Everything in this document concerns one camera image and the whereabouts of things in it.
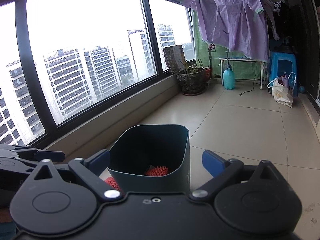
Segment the red plastic bag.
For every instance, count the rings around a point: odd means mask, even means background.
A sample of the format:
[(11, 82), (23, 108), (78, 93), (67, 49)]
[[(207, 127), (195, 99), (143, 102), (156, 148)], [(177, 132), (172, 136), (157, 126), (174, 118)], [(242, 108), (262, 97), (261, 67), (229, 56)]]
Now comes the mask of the red plastic bag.
[(165, 166), (154, 167), (150, 165), (145, 175), (149, 177), (162, 177), (162, 176), (166, 176), (168, 173), (169, 173), (168, 168)]

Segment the white small table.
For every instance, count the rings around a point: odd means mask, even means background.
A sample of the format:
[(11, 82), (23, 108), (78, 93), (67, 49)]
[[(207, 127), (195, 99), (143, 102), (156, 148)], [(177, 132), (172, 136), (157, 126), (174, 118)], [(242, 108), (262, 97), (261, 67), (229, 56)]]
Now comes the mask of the white small table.
[(259, 85), (260, 90), (263, 90), (266, 67), (264, 62), (236, 56), (231, 57), (229, 63), (232, 65), (235, 80), (254, 80), (254, 84)]

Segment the black window frame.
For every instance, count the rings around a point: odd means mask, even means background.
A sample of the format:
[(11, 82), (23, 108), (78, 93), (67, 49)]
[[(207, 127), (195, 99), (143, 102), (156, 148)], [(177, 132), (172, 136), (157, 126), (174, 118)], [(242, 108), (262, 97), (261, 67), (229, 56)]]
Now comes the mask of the black window frame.
[(168, 77), (193, 43), (174, 0), (1, 0), (1, 143), (46, 147)]

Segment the white plastic shopping bag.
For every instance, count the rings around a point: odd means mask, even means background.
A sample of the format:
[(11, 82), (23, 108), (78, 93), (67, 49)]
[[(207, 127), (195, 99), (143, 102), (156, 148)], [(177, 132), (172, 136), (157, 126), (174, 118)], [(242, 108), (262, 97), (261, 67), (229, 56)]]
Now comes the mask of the white plastic shopping bag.
[(289, 75), (285, 72), (284, 75), (270, 81), (267, 88), (271, 89), (271, 94), (277, 103), (293, 108), (293, 91), (296, 81), (297, 78), (294, 72)]

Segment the red fluffy slipper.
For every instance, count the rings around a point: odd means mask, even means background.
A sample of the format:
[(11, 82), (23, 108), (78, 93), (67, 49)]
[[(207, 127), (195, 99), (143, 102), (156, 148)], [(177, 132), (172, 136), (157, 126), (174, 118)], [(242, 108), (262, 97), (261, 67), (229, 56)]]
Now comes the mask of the red fluffy slipper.
[(113, 177), (108, 177), (104, 180), (104, 182), (106, 184), (108, 184), (109, 186), (111, 186), (113, 189), (122, 192), (121, 188), (119, 187), (119, 185), (117, 184), (117, 182), (115, 181), (115, 179)]

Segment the cardboard picture board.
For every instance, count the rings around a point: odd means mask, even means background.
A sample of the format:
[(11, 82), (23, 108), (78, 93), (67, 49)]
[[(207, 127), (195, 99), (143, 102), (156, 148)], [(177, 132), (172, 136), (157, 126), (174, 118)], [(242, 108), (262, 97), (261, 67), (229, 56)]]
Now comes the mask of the cardboard picture board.
[(185, 56), (181, 44), (163, 48), (164, 59), (171, 74), (177, 74), (185, 69)]

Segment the teal spray bottle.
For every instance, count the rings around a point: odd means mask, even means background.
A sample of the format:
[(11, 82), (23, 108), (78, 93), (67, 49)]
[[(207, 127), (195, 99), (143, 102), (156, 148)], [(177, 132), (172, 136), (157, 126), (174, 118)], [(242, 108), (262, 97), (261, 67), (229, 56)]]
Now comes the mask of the teal spray bottle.
[(227, 54), (227, 64), (226, 69), (223, 72), (223, 86), (225, 89), (233, 90), (235, 88), (235, 77), (234, 72), (232, 71), (232, 65), (229, 61), (229, 52), (226, 52)]

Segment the purple hanging gown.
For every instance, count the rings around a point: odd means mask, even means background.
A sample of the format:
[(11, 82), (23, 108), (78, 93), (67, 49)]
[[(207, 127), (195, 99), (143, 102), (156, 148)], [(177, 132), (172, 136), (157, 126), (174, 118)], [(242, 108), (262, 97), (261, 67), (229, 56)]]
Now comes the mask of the purple hanging gown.
[(180, 5), (196, 12), (203, 42), (268, 62), (267, 17), (274, 39), (279, 39), (271, 0), (181, 0)]

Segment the blue plastic stool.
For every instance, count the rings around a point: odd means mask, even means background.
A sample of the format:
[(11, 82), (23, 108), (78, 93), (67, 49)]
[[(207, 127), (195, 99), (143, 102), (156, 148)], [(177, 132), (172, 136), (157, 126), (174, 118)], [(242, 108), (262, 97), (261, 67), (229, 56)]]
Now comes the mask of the blue plastic stool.
[(272, 51), (269, 81), (272, 81), (276, 77), (281, 77), (284, 74), (289, 78), (289, 87), (293, 89), (293, 96), (297, 97), (297, 64), (295, 55)]

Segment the dark teal trash bin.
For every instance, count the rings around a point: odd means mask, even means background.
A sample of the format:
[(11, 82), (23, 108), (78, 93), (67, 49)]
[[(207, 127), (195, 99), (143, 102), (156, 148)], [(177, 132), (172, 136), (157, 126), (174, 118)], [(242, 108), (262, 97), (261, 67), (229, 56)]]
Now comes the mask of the dark teal trash bin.
[[(127, 192), (190, 192), (189, 130), (178, 124), (138, 125), (125, 131), (109, 150), (108, 171)], [(149, 177), (150, 165), (168, 174)]]

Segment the dark ceramic plant pot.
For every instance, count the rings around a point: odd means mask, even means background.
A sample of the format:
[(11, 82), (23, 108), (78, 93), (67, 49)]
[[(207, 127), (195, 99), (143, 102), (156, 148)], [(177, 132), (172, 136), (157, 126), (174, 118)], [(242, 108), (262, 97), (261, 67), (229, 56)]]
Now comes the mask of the dark ceramic plant pot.
[(205, 90), (205, 69), (203, 67), (191, 67), (176, 74), (182, 93), (187, 96), (201, 94)]

